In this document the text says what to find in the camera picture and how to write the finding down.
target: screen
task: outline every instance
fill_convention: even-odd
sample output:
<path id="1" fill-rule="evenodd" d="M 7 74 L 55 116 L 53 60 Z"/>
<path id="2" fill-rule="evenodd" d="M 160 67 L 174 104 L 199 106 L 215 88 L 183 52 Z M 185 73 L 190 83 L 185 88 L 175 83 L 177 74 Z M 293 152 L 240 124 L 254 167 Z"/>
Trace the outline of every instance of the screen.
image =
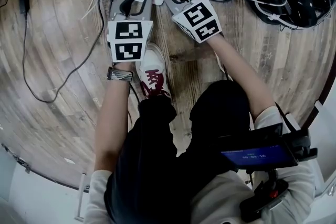
<path id="1" fill-rule="evenodd" d="M 238 151 L 222 151 L 222 154 L 237 166 L 270 165 L 292 160 L 286 149 L 279 145 Z"/>

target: white sleeve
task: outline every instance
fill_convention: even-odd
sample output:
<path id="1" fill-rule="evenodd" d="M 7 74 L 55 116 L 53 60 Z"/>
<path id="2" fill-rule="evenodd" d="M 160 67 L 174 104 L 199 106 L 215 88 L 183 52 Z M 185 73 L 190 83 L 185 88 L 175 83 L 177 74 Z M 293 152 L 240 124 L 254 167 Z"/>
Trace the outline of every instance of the white sleeve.
<path id="1" fill-rule="evenodd" d="M 106 170 L 95 171 L 91 176 L 89 203 L 84 217 L 84 224 L 110 224 L 104 193 L 107 181 L 112 173 Z"/>
<path id="2" fill-rule="evenodd" d="M 266 109 L 259 115 L 255 122 L 255 128 L 263 128 L 283 122 L 276 106 Z M 308 162 L 302 162 L 298 166 L 277 169 L 278 178 L 288 184 L 288 193 L 281 198 L 282 203 L 274 209 L 265 209 L 261 218 L 265 223 L 292 224 L 302 223 L 310 213 L 310 205 L 314 200 L 314 176 Z M 267 180 L 265 172 L 255 172 L 255 187 L 262 180 Z"/>

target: white sneaker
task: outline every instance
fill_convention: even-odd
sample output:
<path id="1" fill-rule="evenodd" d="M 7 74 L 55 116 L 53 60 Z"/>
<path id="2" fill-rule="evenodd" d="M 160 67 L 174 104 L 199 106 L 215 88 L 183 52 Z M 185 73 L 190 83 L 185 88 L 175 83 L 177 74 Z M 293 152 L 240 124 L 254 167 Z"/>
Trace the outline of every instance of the white sneaker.
<path id="1" fill-rule="evenodd" d="M 149 43 L 141 62 L 135 62 L 140 86 L 146 98 L 164 95 L 171 98 L 167 84 L 165 61 L 160 48 Z"/>

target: wrist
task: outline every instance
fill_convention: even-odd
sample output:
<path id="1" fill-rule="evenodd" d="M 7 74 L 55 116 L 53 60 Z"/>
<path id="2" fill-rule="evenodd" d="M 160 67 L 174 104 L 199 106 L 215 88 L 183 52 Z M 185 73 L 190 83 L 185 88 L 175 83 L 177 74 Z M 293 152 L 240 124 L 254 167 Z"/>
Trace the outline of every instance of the wrist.
<path id="1" fill-rule="evenodd" d="M 212 47 L 213 44 L 218 43 L 220 40 L 224 40 L 224 37 L 218 33 L 209 38 L 206 42 Z"/>
<path id="2" fill-rule="evenodd" d="M 113 68 L 121 71 L 131 71 L 132 62 L 118 62 L 113 66 Z"/>

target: white wall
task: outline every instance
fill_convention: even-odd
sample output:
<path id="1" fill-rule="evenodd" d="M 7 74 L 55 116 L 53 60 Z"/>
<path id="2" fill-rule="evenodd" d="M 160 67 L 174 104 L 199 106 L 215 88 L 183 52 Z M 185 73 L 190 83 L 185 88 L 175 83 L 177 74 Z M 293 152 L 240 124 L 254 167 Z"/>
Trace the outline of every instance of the white wall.
<path id="1" fill-rule="evenodd" d="M 317 162 L 321 168 L 325 182 L 331 182 L 333 172 L 336 170 L 336 83 L 334 82 L 330 93 L 323 104 L 327 113 L 317 115 L 309 127 L 312 147 L 317 147 Z M 305 223 L 336 223 L 336 194 L 324 195 L 314 201 L 312 211 Z"/>
<path id="2" fill-rule="evenodd" d="M 3 198 L 0 198 L 0 220 L 1 224 L 24 224 L 21 217 Z"/>
<path id="3" fill-rule="evenodd" d="M 9 190 L 12 183 L 16 161 L 0 145 L 0 197 L 9 199 Z"/>
<path id="4" fill-rule="evenodd" d="M 25 224 L 79 224 L 74 220 L 78 206 L 78 191 L 53 183 L 16 165 L 9 204 Z M 86 211 L 88 194 L 82 199 L 82 213 Z"/>

